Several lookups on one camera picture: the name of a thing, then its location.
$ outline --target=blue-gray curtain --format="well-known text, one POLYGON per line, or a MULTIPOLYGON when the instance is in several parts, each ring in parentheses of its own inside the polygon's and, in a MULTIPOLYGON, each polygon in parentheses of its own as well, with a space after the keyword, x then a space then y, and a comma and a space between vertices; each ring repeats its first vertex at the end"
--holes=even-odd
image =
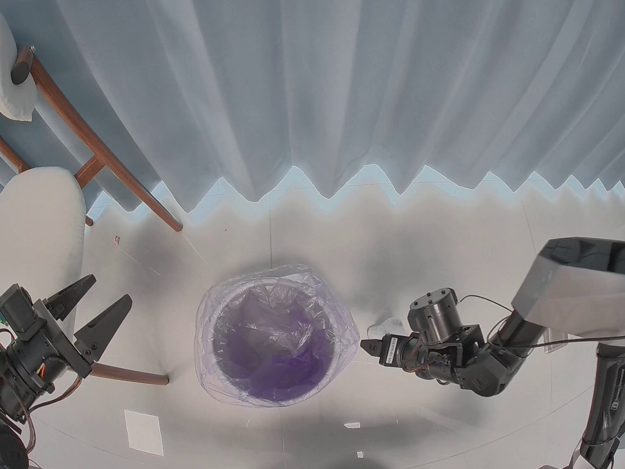
MULTIPOLYGON (((324 196, 377 163, 472 188, 533 171, 625 175, 625 0, 0 0, 66 96, 149 188, 191 210, 220 176, 247 199, 293 165, 324 196)), ((0 120, 32 165, 89 151, 46 102, 0 120)), ((12 175, 0 168, 0 183, 12 175)), ((134 196, 108 172, 102 189, 134 196)))

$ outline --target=white floor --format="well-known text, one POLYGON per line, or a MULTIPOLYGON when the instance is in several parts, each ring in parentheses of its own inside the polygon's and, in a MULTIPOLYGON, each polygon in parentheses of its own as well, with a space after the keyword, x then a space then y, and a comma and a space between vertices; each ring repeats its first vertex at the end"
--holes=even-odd
MULTIPOLYGON (((204 292, 229 277, 309 264, 348 305, 364 338, 386 317, 405 321, 411 301, 442 286, 508 305, 549 238, 625 239, 621 185, 584 191, 572 179, 554 191, 535 176, 513 193, 489 176, 469 191, 429 172, 397 196, 390 184, 377 184, 379 174, 367 168, 332 200, 296 169, 259 203, 220 183, 189 215, 165 196, 182 233, 142 210, 92 209, 83 272, 98 282, 81 303, 77 328, 129 293, 133 309, 103 362, 172 380, 167 387, 85 380, 65 402, 35 414, 33 460, 46 469, 566 465, 588 413, 592 344, 551 355, 536 350, 494 398, 383 368, 362 349, 319 395, 288 408, 224 405, 199 386, 196 310, 204 292), (129 448, 124 410, 160 418, 163 457, 129 448), (360 429, 347 429, 349 422, 360 429)), ((480 300, 459 309, 465 324, 484 332, 505 315, 480 300)), ((67 374, 59 389, 72 380, 67 374)), ((616 467, 625 467, 623 459, 616 467)))

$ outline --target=cylindrical motor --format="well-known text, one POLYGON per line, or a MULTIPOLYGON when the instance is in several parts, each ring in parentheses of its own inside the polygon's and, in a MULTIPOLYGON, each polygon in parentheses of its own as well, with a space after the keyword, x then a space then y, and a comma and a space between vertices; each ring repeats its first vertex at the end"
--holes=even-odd
POLYGON ((414 332, 421 333, 426 346, 442 344, 463 325, 456 308, 457 301, 452 288, 441 288, 410 304, 408 323, 414 332))

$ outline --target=plastic bag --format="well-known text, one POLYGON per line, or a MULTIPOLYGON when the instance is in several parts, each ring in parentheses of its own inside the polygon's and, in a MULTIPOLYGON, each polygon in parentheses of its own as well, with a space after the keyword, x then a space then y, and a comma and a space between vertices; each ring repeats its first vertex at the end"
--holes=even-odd
POLYGON ((307 266, 294 264, 213 286, 196 317, 195 362, 213 398, 287 406, 321 391, 352 360, 351 314, 307 266))

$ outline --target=trash can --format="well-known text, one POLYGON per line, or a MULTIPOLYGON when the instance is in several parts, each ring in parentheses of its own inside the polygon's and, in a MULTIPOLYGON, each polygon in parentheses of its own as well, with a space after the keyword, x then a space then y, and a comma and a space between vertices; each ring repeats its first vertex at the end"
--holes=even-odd
POLYGON ((213 286, 196 318, 195 362, 215 399, 287 406, 321 391, 359 342, 347 308, 309 267, 282 266, 213 286))

